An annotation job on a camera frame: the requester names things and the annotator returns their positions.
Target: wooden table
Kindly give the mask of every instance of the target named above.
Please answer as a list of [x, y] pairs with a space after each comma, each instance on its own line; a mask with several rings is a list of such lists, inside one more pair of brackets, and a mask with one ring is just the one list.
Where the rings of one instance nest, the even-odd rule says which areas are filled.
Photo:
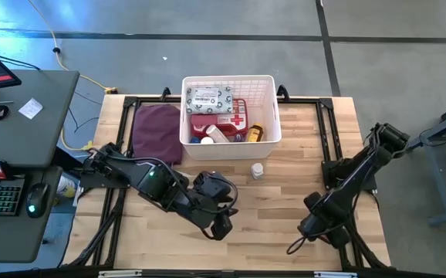
[[[95, 147], [116, 141], [124, 97], [105, 96], [94, 137]], [[353, 99], [335, 97], [333, 104], [343, 156], [351, 158], [362, 149]], [[324, 193], [320, 170], [323, 153], [313, 105], [280, 104], [279, 112], [282, 140], [266, 159], [195, 161], [184, 153], [182, 165], [175, 167], [192, 178], [203, 170], [220, 171], [238, 186], [235, 207], [240, 212], [231, 217], [234, 228], [223, 241], [206, 239], [196, 226], [175, 213], [155, 208], [131, 188], [123, 210], [115, 267], [340, 270], [337, 250], [319, 240], [307, 242], [297, 253], [286, 255], [290, 243], [300, 237], [297, 225], [309, 214], [302, 200], [314, 191]], [[129, 113], [125, 141], [132, 118], [133, 109]], [[330, 152], [335, 159], [333, 149]], [[265, 177], [257, 181], [250, 174], [255, 162], [263, 163], [265, 168]], [[105, 191], [93, 189], [80, 199], [64, 263], [74, 260], [97, 231]], [[389, 265], [379, 213], [369, 195], [359, 198], [355, 217], [366, 243]], [[109, 244], [110, 234], [107, 234], [102, 259], [106, 258]]]

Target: gray floor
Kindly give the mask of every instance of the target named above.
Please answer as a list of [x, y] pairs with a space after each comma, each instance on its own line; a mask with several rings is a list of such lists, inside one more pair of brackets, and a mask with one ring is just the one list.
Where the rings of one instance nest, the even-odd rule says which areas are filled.
[[[58, 32], [321, 34], [313, 0], [44, 0], [36, 4]], [[446, 38], [446, 0], [323, 0], [323, 4], [331, 36]], [[27, 1], [0, 0], [0, 54], [43, 69], [59, 69], [52, 40], [15, 38], [26, 36], [25, 30], [47, 29]], [[332, 95], [321, 42], [59, 39], [59, 45], [68, 67], [117, 86], [122, 93], [161, 93], [165, 86], [177, 93], [181, 80], [193, 75], [270, 74], [293, 95]], [[446, 111], [445, 44], [333, 43], [332, 50], [341, 95], [353, 97], [363, 135], [379, 121], [416, 137]], [[103, 98], [102, 90], [85, 80], [79, 82], [78, 91], [99, 102]], [[76, 95], [71, 109], [82, 123], [97, 117], [100, 106]], [[68, 143], [82, 147], [95, 126], [93, 121], [73, 133], [68, 117]], [[438, 152], [444, 156], [446, 146]], [[442, 206], [423, 150], [393, 161], [377, 174], [377, 183], [393, 265], [446, 274], [446, 225], [430, 228], [426, 223], [427, 217], [442, 212]], [[56, 246], [53, 256], [40, 250], [39, 261], [57, 264], [63, 246]]]

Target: maroon cloth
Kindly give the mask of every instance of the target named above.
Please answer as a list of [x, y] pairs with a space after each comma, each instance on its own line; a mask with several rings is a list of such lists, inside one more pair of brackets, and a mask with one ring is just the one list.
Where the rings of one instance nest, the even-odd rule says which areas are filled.
[[158, 158], [167, 164], [180, 164], [182, 143], [179, 133], [179, 109], [169, 104], [140, 107], [133, 122], [134, 157]]

